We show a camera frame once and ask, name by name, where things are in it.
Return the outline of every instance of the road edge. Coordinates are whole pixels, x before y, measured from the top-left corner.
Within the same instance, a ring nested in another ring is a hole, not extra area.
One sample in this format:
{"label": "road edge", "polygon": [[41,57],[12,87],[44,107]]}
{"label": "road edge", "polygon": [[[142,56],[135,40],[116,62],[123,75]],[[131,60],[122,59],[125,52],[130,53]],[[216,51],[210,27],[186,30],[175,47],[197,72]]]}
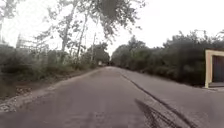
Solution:
{"label": "road edge", "polygon": [[47,94],[50,94],[54,90],[59,89],[62,86],[68,85],[68,83],[91,76],[91,75],[99,72],[102,69],[103,68],[94,69],[90,72],[81,74],[79,76],[75,76],[75,77],[72,77],[67,80],[59,81],[59,82],[54,83],[46,88],[34,90],[29,93],[25,93],[23,95],[15,96],[10,99],[4,100],[4,101],[0,102],[0,115],[5,114],[7,112],[16,111],[18,108],[20,108],[21,106],[23,106],[25,104],[31,103],[34,100],[37,100],[38,98],[41,98]]}

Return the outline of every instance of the road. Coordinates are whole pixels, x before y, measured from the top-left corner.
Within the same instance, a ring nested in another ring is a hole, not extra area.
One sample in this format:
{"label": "road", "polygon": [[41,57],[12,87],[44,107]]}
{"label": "road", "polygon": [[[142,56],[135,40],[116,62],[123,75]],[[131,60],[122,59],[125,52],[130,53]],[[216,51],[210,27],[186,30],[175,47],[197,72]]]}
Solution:
{"label": "road", "polygon": [[106,67],[0,115],[0,128],[223,128],[224,93]]}

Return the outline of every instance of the dirt shoulder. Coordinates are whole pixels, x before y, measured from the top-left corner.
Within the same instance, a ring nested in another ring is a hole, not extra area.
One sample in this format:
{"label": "dirt shoulder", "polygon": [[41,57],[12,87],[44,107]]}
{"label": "dirt shoulder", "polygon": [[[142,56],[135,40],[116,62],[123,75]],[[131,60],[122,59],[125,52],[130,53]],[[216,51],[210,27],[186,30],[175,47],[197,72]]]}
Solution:
{"label": "dirt shoulder", "polygon": [[70,79],[77,79],[79,77],[85,76],[86,74],[93,73],[98,69],[88,69],[82,71],[75,71],[67,75],[55,75],[54,77],[48,77],[46,79],[27,82],[20,81],[15,82],[11,85],[0,85],[0,113],[5,109],[5,103],[8,101],[16,101],[18,98],[31,96],[36,92],[44,92],[43,90],[52,90],[52,88],[57,88],[62,83],[69,82]]}

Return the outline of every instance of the overcast sky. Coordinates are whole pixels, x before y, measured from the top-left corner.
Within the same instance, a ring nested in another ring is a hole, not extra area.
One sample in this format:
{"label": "overcast sky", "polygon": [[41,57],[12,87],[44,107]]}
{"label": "overcast sky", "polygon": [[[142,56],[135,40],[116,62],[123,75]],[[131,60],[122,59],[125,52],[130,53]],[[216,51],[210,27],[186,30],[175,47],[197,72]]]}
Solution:
{"label": "overcast sky", "polygon": [[[138,40],[149,47],[162,46],[167,38],[194,29],[206,30],[215,35],[224,29],[223,0],[146,0],[147,6],[139,10],[140,20],[136,25],[142,30],[134,30]],[[32,36],[43,29],[42,17],[47,14],[46,7],[53,5],[54,0],[26,0],[18,7],[19,16],[6,20],[4,35],[11,45],[15,45],[18,33]],[[121,30],[110,45],[110,54],[120,45],[127,43],[131,35]]]}

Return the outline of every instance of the yellow structure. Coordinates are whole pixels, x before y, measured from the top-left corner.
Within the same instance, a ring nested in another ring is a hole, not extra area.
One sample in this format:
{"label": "yellow structure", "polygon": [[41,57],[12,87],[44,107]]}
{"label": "yellow structure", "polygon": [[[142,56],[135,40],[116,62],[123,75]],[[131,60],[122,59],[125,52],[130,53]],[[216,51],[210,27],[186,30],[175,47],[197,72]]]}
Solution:
{"label": "yellow structure", "polygon": [[212,83],[212,75],[213,75],[213,56],[223,56],[224,52],[214,51],[214,50],[206,50],[205,51],[205,60],[206,60],[206,78],[205,78],[205,88],[209,88],[209,84]]}

